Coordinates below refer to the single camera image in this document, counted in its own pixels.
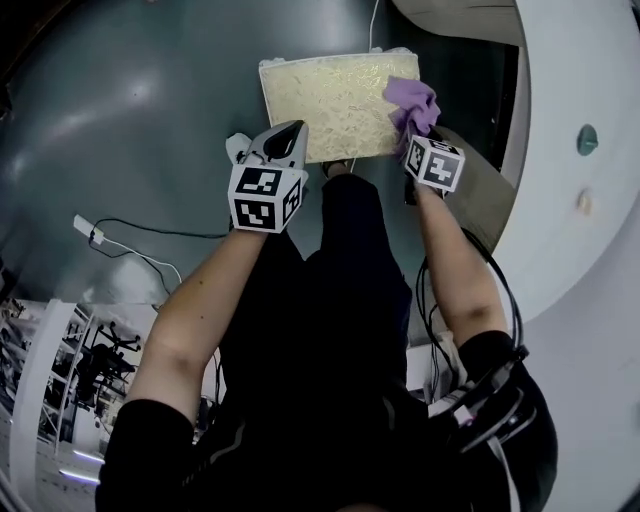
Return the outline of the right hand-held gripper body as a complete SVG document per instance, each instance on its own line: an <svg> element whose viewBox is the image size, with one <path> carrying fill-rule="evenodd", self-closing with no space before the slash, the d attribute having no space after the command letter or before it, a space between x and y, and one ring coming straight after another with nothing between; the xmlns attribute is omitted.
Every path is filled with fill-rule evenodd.
<svg viewBox="0 0 640 512"><path fill-rule="evenodd" d="M435 190L442 198L453 193L465 164L465 153L435 128L427 135L407 128L402 168L405 174L404 203L416 205L415 184Z"/></svg>

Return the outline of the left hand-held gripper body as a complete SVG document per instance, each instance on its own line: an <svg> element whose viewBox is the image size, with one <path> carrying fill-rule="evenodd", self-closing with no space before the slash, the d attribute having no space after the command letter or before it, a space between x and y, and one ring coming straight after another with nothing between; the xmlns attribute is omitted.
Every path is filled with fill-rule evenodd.
<svg viewBox="0 0 640 512"><path fill-rule="evenodd" d="M281 233L303 202L309 174L306 151L286 159L269 159L256 150L233 165L228 187L229 208L238 230Z"/></svg>

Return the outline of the cream cushioned stool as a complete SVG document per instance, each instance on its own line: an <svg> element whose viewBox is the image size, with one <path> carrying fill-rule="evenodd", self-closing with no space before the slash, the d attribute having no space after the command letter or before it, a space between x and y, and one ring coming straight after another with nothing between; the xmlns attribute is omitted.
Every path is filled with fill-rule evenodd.
<svg viewBox="0 0 640 512"><path fill-rule="evenodd" d="M258 73L270 124L308 125L308 164L393 154L398 130L389 115L397 106L383 92L390 77L420 77L418 56L406 48L263 60Z"/></svg>

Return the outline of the purple cloth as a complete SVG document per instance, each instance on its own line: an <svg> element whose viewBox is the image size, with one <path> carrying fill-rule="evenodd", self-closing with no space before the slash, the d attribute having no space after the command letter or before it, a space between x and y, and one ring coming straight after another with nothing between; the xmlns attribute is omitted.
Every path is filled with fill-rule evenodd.
<svg viewBox="0 0 640 512"><path fill-rule="evenodd" d="M413 135L427 137L437 124L441 114L436 103L437 96L430 86L420 80L390 76L383 97L396 107L389 114L389 119L397 131L394 153L402 157Z"/></svg>

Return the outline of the person's left forearm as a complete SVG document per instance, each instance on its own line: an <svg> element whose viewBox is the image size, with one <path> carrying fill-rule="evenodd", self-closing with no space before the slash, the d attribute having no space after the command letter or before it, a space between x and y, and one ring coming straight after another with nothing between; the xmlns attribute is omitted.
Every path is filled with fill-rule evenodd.
<svg viewBox="0 0 640 512"><path fill-rule="evenodd" d="M232 231L161 307L127 394L196 419L204 374L267 240Z"/></svg>

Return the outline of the person's right forearm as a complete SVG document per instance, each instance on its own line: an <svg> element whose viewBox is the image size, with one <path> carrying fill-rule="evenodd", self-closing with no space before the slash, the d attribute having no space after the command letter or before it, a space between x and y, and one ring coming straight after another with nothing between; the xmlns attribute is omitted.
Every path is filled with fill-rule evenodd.
<svg viewBox="0 0 640 512"><path fill-rule="evenodd" d="M507 330L495 280L444 200L417 183L415 198L435 300L456 347L488 331Z"/></svg>

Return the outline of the white curved desk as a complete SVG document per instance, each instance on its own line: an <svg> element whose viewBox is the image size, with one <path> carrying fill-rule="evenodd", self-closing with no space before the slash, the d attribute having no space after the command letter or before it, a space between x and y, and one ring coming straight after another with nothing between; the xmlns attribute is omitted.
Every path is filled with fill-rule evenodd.
<svg viewBox="0 0 640 512"><path fill-rule="evenodd" d="M477 154L448 201L493 247L524 321L595 264L640 194L640 24L633 0L515 0L523 65L502 172ZM584 124L599 145L581 156ZM590 216L576 209L581 191Z"/></svg>

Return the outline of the person's left white shoe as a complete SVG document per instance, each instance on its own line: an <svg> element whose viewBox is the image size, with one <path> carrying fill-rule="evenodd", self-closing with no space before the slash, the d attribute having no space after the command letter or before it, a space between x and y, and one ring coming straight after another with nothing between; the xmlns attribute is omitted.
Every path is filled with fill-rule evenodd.
<svg viewBox="0 0 640 512"><path fill-rule="evenodd" d="M244 133L235 133L225 140L226 153L232 164L243 161L251 143L252 139Z"/></svg>

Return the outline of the small round dark dish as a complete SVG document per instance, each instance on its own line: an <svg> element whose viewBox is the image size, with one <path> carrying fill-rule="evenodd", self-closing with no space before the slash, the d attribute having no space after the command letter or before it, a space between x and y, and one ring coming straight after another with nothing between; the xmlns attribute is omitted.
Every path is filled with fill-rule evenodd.
<svg viewBox="0 0 640 512"><path fill-rule="evenodd" d="M591 124L584 124L576 139L576 149L581 156L589 156L599 145L598 134Z"/></svg>

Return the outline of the person's black clothing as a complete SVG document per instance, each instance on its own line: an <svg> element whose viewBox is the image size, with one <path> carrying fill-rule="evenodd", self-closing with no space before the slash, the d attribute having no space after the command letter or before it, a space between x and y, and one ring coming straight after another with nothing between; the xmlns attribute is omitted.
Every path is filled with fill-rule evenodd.
<svg viewBox="0 0 640 512"><path fill-rule="evenodd" d="M528 426L499 450L459 452L454 425L406 387L412 294L376 187L350 172L322 196L311 256L266 234L195 421L126 398L96 512L543 512L558 441L527 369L503 390L522 391ZM456 348L478 383L512 347L507 328Z"/></svg>

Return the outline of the white power adapter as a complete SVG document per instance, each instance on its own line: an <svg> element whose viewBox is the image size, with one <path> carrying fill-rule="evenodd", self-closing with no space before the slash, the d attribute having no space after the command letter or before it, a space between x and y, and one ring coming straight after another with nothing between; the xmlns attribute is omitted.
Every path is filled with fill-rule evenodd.
<svg viewBox="0 0 640 512"><path fill-rule="evenodd" d="M95 242L97 245L101 245L104 242L104 232L79 214L76 214L73 218L73 228L84 235L90 242Z"/></svg>

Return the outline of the white framed mirror panel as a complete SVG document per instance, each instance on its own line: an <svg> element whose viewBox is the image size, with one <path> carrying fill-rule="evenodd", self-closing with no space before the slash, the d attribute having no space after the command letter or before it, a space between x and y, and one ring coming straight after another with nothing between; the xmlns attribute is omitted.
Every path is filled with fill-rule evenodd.
<svg viewBox="0 0 640 512"><path fill-rule="evenodd" d="M156 315L145 304L0 303L0 512L94 512Z"/></svg>

